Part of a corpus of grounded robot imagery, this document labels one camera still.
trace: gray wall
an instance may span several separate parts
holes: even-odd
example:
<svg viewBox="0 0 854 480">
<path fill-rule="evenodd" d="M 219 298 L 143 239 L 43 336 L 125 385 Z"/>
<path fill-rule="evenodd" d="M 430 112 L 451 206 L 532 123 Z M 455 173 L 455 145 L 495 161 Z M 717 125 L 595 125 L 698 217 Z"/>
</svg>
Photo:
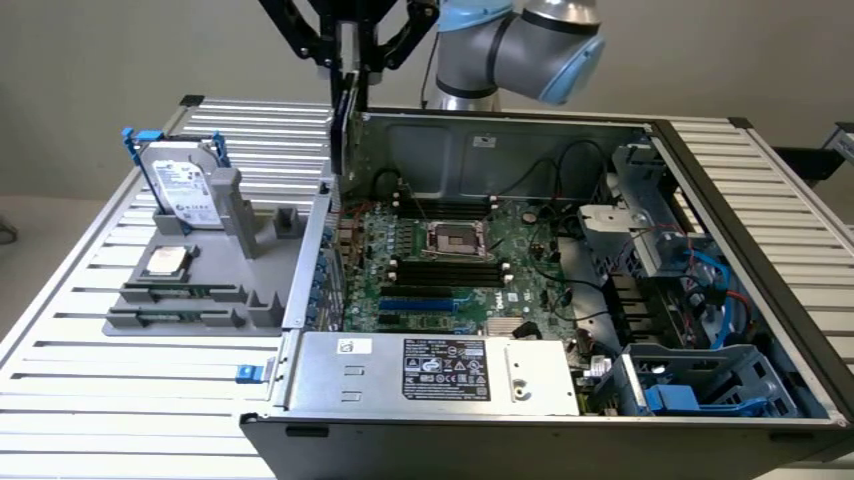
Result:
<svg viewBox="0 0 854 480">
<path fill-rule="evenodd" d="M 599 4 L 608 47 L 564 109 L 742 115 L 790 145 L 854 119 L 850 0 Z M 416 104 L 428 44 L 374 103 Z M 327 86 L 254 0 L 0 0 L 0 194 L 108 196 L 120 128 L 160 126 L 184 93 L 322 102 Z"/>
</svg>

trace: motherboard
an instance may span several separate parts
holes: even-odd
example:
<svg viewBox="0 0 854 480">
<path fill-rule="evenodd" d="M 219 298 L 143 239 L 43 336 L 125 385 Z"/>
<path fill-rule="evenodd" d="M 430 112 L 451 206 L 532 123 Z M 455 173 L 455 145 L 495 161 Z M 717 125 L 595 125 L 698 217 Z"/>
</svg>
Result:
<svg viewBox="0 0 854 480">
<path fill-rule="evenodd" d="M 547 224 L 528 202 L 351 208 L 339 228 L 343 329 L 567 341 L 571 289 Z"/>
</svg>

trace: warning label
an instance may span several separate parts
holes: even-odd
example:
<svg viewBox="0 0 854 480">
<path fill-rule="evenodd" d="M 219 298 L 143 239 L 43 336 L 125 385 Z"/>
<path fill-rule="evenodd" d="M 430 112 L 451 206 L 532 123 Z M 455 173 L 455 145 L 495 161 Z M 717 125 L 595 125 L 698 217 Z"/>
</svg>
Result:
<svg viewBox="0 0 854 480">
<path fill-rule="evenodd" d="M 403 396 L 408 400 L 488 401 L 483 340 L 403 340 Z"/>
</svg>

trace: open computer chassis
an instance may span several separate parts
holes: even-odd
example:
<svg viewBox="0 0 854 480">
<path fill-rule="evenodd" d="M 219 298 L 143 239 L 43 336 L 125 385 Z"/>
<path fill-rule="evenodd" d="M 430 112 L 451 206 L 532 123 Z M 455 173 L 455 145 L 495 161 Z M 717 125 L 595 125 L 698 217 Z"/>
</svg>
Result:
<svg viewBox="0 0 854 480">
<path fill-rule="evenodd" d="M 846 452 L 850 373 L 669 121 L 344 126 L 242 417 L 280 478 L 753 478 Z"/>
</svg>

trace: green circuit board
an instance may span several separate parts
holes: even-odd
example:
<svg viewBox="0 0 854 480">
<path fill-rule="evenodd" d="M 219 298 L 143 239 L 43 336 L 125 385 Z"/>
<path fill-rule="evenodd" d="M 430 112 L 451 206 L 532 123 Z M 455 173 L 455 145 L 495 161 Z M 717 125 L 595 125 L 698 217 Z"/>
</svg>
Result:
<svg viewBox="0 0 854 480">
<path fill-rule="evenodd" d="M 444 228 L 464 228 L 475 222 L 442 219 L 402 219 L 390 207 L 374 206 L 370 210 L 351 215 L 346 228 L 348 236 L 346 260 L 347 297 L 344 306 L 346 331 L 423 331 L 424 333 L 490 334 L 498 335 L 498 326 L 504 329 L 526 321 L 536 323 L 546 339 L 567 340 L 574 336 L 572 322 L 559 320 L 550 313 L 554 300 L 563 294 L 564 286 L 543 277 L 532 268 L 534 257 L 528 254 L 531 243 L 548 248 L 547 228 L 526 224 L 524 213 L 536 212 L 526 202 L 508 202 L 490 213 L 478 225 L 482 228 L 484 250 L 478 257 L 436 254 L 430 251 L 428 236 L 431 224 Z M 503 288 L 454 287 L 452 312 L 380 311 L 380 290 L 394 285 L 388 279 L 390 262 L 395 259 L 414 261 L 496 262 L 510 264 L 512 280 Z M 563 278 L 558 262 L 543 257 L 536 262 L 547 274 Z M 548 305 L 543 303 L 542 292 L 548 293 Z M 572 318 L 571 308 L 560 308 L 562 315 Z M 399 323 L 390 329 L 380 322 L 380 315 L 395 314 Z"/>
</svg>

